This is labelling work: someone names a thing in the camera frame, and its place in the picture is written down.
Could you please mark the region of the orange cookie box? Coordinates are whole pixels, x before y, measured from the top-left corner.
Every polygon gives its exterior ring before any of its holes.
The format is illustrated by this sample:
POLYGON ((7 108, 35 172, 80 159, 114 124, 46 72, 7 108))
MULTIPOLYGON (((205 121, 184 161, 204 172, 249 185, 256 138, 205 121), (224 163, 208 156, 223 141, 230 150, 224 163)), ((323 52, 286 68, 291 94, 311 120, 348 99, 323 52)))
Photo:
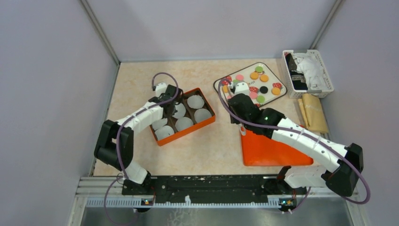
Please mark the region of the orange cookie box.
POLYGON ((216 114, 200 88, 185 92, 176 110, 172 116, 163 117, 150 126, 158 146, 182 138, 216 120, 216 114))

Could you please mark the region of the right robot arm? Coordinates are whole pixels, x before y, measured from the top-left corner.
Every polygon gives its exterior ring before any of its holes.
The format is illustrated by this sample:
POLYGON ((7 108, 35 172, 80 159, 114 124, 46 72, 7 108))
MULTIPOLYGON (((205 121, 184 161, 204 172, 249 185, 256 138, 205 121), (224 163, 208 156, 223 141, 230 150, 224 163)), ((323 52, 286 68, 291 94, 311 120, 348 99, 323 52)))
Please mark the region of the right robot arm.
POLYGON ((231 123, 241 123, 246 130, 288 145, 320 164, 303 169, 285 167, 283 177, 276 181, 280 193, 314 186, 327 187, 342 197, 352 196, 364 168, 361 146, 345 146, 317 136, 273 108, 260 109, 244 94, 228 99, 227 107, 231 123))

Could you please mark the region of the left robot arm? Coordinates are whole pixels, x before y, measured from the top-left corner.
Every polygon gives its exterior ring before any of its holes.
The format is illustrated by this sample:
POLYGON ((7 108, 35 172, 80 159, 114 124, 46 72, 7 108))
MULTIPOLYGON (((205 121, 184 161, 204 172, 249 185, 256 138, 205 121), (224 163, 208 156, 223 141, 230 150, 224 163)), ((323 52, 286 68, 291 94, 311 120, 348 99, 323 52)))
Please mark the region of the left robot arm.
POLYGON ((122 172, 123 177, 133 182, 139 194, 150 191, 150 173, 133 160, 134 137, 154 122, 172 116, 176 105, 181 103, 183 90, 167 85, 164 91, 153 87, 158 94, 150 98, 141 108, 117 120, 106 120, 100 129, 94 157, 122 172))

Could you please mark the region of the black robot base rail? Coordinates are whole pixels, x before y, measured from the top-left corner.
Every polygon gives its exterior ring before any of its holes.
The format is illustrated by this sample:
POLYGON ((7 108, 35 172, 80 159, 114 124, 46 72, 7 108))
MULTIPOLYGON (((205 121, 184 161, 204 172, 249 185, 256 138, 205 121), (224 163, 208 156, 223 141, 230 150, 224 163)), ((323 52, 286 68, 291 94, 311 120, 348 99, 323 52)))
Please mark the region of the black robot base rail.
POLYGON ((193 204, 267 203, 270 195, 290 198, 306 193, 305 188, 291 188, 277 175, 199 175, 151 176, 142 184, 125 180, 122 194, 148 195, 156 204, 183 203, 188 196, 193 204))

